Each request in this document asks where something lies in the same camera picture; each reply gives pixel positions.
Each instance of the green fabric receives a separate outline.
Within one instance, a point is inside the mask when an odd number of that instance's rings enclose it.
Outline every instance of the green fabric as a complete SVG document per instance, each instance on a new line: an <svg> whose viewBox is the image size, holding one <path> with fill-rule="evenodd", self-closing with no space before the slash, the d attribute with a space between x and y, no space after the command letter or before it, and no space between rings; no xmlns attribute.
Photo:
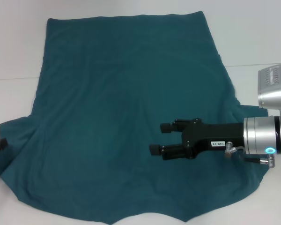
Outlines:
<svg viewBox="0 0 281 225"><path fill-rule="evenodd" d="M241 106L202 12L47 24L32 114L0 125L0 176L18 199L112 224L144 212L183 221L251 194L267 167L223 152L162 161L151 143L180 143L159 124L267 116Z"/></svg>

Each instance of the white surface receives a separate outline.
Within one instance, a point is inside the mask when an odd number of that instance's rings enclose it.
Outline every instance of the white surface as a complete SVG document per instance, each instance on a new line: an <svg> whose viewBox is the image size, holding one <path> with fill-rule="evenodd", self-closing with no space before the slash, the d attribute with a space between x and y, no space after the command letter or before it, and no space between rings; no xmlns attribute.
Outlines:
<svg viewBox="0 0 281 225"><path fill-rule="evenodd" d="M30 114L48 18L188 14L196 11L205 13L238 99L244 105L257 105L257 71L269 65L240 65L281 63L281 0L0 0L0 123ZM281 225L281 157L251 196L188 222L190 225L245 223ZM7 224L95 223L68 219L27 206L19 202L0 179L0 225ZM183 223L149 213L123 219L117 224Z"/></svg>
<svg viewBox="0 0 281 225"><path fill-rule="evenodd" d="M48 18L197 11L224 65L281 63L281 0L0 0L0 79L39 76Z"/></svg>

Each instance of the white label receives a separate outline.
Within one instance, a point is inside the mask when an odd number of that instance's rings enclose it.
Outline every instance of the white label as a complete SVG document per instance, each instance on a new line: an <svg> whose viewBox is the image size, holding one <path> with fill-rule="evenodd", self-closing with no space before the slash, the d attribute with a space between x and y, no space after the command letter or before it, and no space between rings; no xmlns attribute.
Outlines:
<svg viewBox="0 0 281 225"><path fill-rule="evenodd" d="M211 142L211 147L223 147L226 146L225 142Z"/></svg>

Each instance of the robotic arm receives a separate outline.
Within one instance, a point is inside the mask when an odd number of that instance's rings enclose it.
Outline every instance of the robotic arm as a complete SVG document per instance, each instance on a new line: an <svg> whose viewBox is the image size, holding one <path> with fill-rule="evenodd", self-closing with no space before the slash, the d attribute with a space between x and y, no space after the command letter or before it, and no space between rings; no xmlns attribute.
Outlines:
<svg viewBox="0 0 281 225"><path fill-rule="evenodd" d="M222 150L231 157L243 149L247 155L266 156L244 157L245 161L274 168L274 156L281 154L281 65L259 71L258 101L260 108L280 110L280 116L245 118L233 124L205 124L199 118L161 124L162 133L182 132L182 144L150 145L151 155L163 160L194 159L206 150Z"/></svg>

